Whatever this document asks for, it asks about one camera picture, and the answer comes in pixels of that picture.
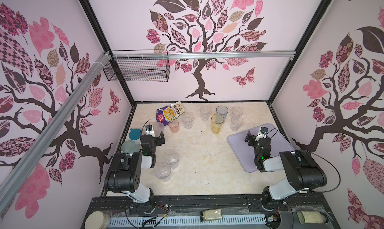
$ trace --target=black wire basket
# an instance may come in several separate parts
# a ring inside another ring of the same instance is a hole
[[[151,51],[154,54],[127,54],[113,57],[103,68],[108,81],[164,81],[169,79],[167,50],[124,50]]]

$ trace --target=snack bag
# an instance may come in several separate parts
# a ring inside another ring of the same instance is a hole
[[[168,122],[175,120],[180,115],[184,114],[186,111],[181,105],[181,102],[176,102],[175,104],[170,104],[163,108],[157,109],[156,111],[156,121],[161,122],[164,126],[168,125]]]

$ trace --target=teal bowl lid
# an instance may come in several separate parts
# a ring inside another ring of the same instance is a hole
[[[139,139],[141,136],[141,130],[140,129],[132,129],[131,128],[131,132],[129,133],[129,138],[131,140],[137,140]]]

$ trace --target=aluminum rail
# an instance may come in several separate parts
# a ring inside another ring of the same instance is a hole
[[[162,53],[116,54],[113,58],[147,58],[166,56]],[[208,58],[253,58],[253,57],[294,57],[295,51],[234,51],[234,52],[199,52],[199,53],[168,53],[169,59],[208,59]]]
[[[56,137],[57,133],[63,127],[74,108],[84,96],[85,92],[103,69],[105,64],[110,60],[108,52],[103,52],[92,65],[88,73],[85,74],[83,80],[75,88],[74,92],[66,100],[59,111],[48,123],[47,127],[37,137],[35,143],[23,155],[20,162],[15,166],[11,173],[0,185],[0,214],[7,208],[8,204],[15,197],[19,188],[35,169],[36,164],[41,159],[44,152],[48,149],[51,141]]]

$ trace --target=purple tray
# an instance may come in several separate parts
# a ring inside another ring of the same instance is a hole
[[[274,125],[267,123],[260,125],[268,128],[268,131],[271,131],[275,128]],[[259,132],[260,126],[249,129],[252,135],[257,135]],[[277,129],[273,130],[268,136],[273,136]],[[228,136],[227,141],[231,146],[233,152],[235,153],[237,159],[239,160],[243,169],[252,173],[257,171],[256,165],[253,161],[255,158],[255,153],[252,146],[248,146],[248,142],[245,142],[245,137],[247,136],[248,130],[233,134]],[[278,131],[271,140],[271,156],[278,156],[281,151],[293,151],[294,148],[292,145],[285,139],[285,137]]]

